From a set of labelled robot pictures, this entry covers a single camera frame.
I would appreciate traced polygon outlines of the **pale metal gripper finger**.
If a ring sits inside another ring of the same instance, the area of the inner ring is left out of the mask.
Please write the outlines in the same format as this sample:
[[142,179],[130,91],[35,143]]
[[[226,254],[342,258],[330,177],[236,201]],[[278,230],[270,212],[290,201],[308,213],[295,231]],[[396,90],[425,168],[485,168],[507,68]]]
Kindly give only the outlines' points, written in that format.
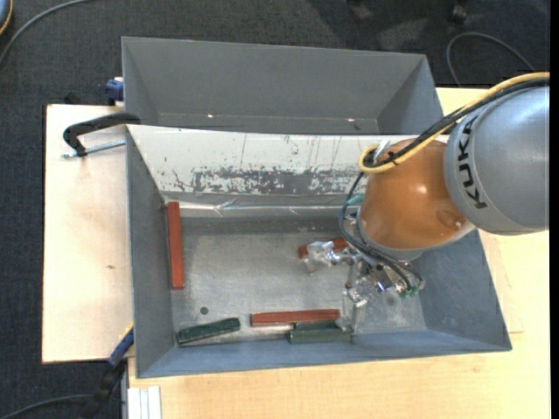
[[360,277],[343,292],[343,314],[353,333],[359,332],[365,323],[369,304],[369,299],[367,298],[369,286],[369,280],[365,277]]
[[355,264],[359,253],[346,240],[315,241],[304,246],[304,265],[309,273],[341,264]]

